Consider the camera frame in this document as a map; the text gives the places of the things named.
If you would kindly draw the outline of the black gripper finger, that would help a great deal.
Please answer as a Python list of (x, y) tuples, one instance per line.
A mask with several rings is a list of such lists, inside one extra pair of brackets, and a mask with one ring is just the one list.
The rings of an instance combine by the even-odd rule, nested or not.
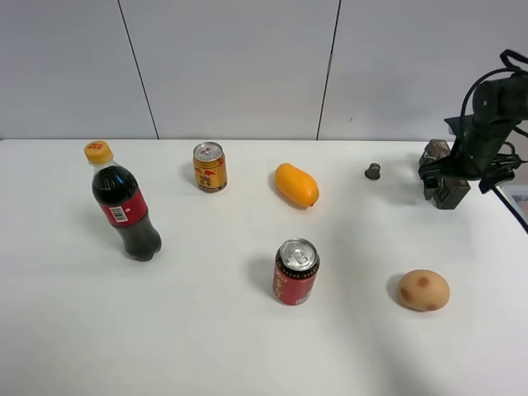
[(425, 200), (430, 200), (438, 192), (441, 183), (436, 176), (425, 176), (422, 182), (424, 198)]

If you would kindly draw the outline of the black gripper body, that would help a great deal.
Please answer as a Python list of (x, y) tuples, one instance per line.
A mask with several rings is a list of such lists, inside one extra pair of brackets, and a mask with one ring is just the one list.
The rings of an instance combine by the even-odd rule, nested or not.
[(515, 177), (518, 155), (512, 151), (501, 154), (501, 147), (509, 134), (518, 126), (516, 120), (480, 123), (473, 115), (446, 118), (455, 142), (448, 157), (418, 168), (418, 175), (436, 176), (466, 181), (478, 181), (485, 194), (499, 184)]

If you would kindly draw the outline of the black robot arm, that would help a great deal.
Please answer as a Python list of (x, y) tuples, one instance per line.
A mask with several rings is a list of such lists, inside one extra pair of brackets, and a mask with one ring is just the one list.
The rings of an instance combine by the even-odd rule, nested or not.
[(487, 81), (482, 78), (469, 90), (474, 113), (448, 118), (445, 123), (455, 136), (450, 154), (418, 168), (426, 200), (434, 198), (444, 208), (441, 196), (447, 181), (479, 181), (485, 194), (515, 177), (514, 170), (521, 158), (512, 149), (509, 154), (499, 151), (509, 134), (527, 119), (527, 75), (513, 73), (509, 78)]

